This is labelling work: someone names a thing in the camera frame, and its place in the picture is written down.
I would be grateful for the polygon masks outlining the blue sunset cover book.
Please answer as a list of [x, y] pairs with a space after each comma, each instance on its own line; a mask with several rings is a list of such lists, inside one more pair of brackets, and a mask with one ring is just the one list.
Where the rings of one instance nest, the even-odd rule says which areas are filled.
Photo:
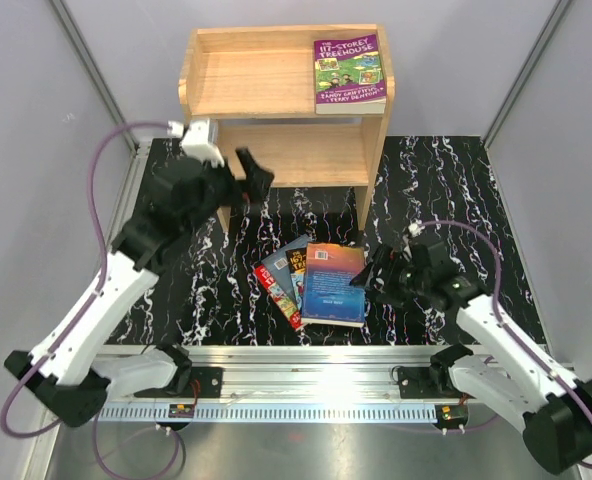
[[365, 293], [351, 281], [364, 269], [363, 249], [332, 243], [306, 247], [301, 320], [305, 325], [360, 328], [365, 323]]

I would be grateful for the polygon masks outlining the grey-blue dark cover book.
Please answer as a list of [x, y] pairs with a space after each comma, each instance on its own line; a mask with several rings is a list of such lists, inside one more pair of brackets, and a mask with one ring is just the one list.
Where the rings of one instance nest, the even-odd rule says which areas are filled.
[[293, 302], [296, 302], [296, 296], [288, 268], [286, 252], [288, 250], [304, 248], [307, 246], [309, 241], [310, 237], [308, 235], [301, 235], [261, 261], [261, 264], [271, 273], [278, 285], [284, 290], [284, 292]]

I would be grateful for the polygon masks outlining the red 13-storey treehouse book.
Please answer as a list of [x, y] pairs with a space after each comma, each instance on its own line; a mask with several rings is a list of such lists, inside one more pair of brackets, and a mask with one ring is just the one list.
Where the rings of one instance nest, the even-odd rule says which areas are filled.
[[254, 273], [275, 305], [285, 316], [290, 326], [295, 331], [301, 330], [304, 327], [304, 324], [302, 323], [300, 311], [297, 309], [296, 303], [278, 284], [270, 271], [265, 266], [259, 265], [255, 268]]

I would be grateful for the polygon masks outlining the purple 117-storey treehouse book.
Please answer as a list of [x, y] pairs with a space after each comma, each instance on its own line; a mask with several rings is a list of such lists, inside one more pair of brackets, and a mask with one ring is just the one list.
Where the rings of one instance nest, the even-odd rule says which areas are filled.
[[315, 113], [382, 115], [386, 82], [378, 37], [314, 42]]

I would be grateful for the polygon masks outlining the black 169-storey treehouse book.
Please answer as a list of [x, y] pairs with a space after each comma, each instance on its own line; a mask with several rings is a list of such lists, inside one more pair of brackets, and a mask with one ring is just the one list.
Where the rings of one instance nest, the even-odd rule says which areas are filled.
[[306, 253], [307, 245], [286, 251], [290, 279], [299, 310], [302, 310], [305, 292]]

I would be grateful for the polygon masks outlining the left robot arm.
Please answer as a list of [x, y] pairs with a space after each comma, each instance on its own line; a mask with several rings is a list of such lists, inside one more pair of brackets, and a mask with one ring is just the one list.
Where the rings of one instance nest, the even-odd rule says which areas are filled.
[[80, 427], [104, 405], [142, 392], [197, 396], [200, 382], [186, 350], [162, 344], [140, 355], [100, 360], [97, 355], [131, 307], [177, 257], [177, 247], [222, 207], [265, 200], [275, 175], [251, 152], [236, 155], [245, 173], [196, 150], [149, 179], [149, 200], [123, 225], [101, 256], [96, 280], [61, 323], [30, 351], [12, 351], [5, 368], [58, 423]]

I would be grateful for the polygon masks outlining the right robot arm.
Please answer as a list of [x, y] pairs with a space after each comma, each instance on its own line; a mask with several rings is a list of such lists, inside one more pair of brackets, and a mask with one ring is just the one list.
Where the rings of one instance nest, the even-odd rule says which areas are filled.
[[459, 270], [442, 241], [416, 239], [403, 252], [381, 245], [351, 284], [379, 303], [423, 299], [454, 313], [497, 364], [455, 344], [434, 354], [419, 377], [400, 368], [398, 384], [480, 401], [521, 433], [532, 458], [551, 474], [592, 455], [592, 379], [581, 380], [520, 330], [478, 280]]

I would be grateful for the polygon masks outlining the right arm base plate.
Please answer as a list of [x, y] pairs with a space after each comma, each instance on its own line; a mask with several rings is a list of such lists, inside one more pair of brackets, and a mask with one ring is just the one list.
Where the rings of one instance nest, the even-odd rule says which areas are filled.
[[440, 387], [431, 377], [429, 367], [395, 366], [391, 376], [403, 400], [457, 399], [457, 391]]

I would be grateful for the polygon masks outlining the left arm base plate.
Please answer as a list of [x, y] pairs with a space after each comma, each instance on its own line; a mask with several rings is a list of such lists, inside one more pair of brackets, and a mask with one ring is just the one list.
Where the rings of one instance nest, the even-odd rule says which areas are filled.
[[221, 367], [193, 367], [184, 386], [165, 391], [169, 398], [218, 399], [221, 397], [224, 369]]

